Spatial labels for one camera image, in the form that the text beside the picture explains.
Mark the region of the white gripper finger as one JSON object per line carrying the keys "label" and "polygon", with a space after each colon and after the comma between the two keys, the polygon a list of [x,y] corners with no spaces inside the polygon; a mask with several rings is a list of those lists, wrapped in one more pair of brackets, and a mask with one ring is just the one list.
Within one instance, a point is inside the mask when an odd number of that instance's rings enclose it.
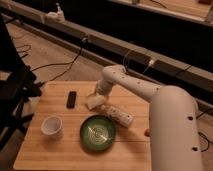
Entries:
{"label": "white gripper finger", "polygon": [[104,95],[103,97],[104,97],[105,102],[108,102],[109,96],[108,95]]}
{"label": "white gripper finger", "polygon": [[97,95],[97,93],[96,93],[96,92],[93,92],[93,93],[89,94],[87,97],[88,97],[88,98],[96,97],[96,95]]}

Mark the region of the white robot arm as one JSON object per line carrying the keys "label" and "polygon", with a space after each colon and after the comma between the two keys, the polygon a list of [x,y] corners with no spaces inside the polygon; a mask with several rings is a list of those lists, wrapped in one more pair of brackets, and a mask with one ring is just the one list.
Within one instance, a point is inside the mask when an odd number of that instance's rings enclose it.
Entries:
{"label": "white robot arm", "polygon": [[112,65],[103,68],[95,91],[87,97],[87,107],[103,105],[114,85],[150,103],[152,171],[204,171],[196,123],[198,105],[187,91],[132,77],[123,65]]}

